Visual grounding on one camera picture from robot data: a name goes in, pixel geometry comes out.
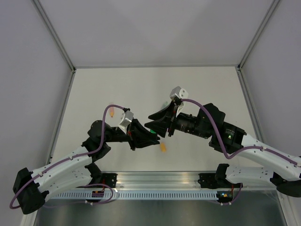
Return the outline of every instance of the orange object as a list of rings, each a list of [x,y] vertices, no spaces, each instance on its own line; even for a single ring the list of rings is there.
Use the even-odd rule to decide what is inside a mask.
[[[113,118],[114,116],[114,107],[110,107],[110,116]]]
[[[166,147],[163,142],[160,143],[161,152],[166,152]]]

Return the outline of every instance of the gray wall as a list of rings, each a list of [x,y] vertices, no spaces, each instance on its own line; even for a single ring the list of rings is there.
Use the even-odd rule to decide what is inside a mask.
[[[45,164],[70,75],[30,0],[0,1],[1,225],[20,224],[16,174]]]
[[[243,73],[266,141],[301,155],[301,1],[282,1]],[[301,199],[295,200],[301,210]]]

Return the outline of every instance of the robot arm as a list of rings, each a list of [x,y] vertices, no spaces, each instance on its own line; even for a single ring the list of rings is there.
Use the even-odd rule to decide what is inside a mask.
[[[156,134],[150,133],[134,119],[129,109],[124,111],[118,127],[110,127],[105,123],[105,130],[102,132],[103,121],[95,121],[88,131],[89,138],[69,155],[31,172],[27,168],[18,172],[13,191],[23,214],[36,211],[51,197],[64,191],[100,183],[102,172],[94,162],[111,150],[108,142],[128,142],[132,150],[159,144],[160,138]],[[100,147],[102,136],[103,145],[96,151]]]
[[[248,158],[264,168],[239,168],[220,164],[215,175],[201,174],[201,187],[231,187],[240,183],[248,185],[274,184],[286,195],[301,197],[301,158],[285,154],[247,134],[243,129],[224,122],[225,113],[213,104],[202,106],[196,101],[185,99],[188,93],[180,87],[173,89],[169,106],[149,116],[153,120],[145,127],[165,137],[175,130],[208,139],[209,146],[224,153],[227,159],[236,155]],[[200,107],[197,116],[181,113],[183,104],[192,102]]]

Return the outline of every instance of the perforated metal strip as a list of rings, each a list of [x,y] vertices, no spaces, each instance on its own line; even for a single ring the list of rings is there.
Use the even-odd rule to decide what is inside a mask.
[[[112,199],[121,200],[217,200],[216,191],[118,191]],[[103,197],[92,191],[70,190],[58,194],[52,199],[108,199],[110,191],[105,191]]]

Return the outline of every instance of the gray floor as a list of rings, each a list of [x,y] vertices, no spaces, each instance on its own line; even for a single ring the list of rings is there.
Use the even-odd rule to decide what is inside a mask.
[[[49,201],[48,205],[62,203]],[[35,226],[283,226],[276,192],[243,192],[231,206],[207,201],[117,200],[99,206],[41,208]]]

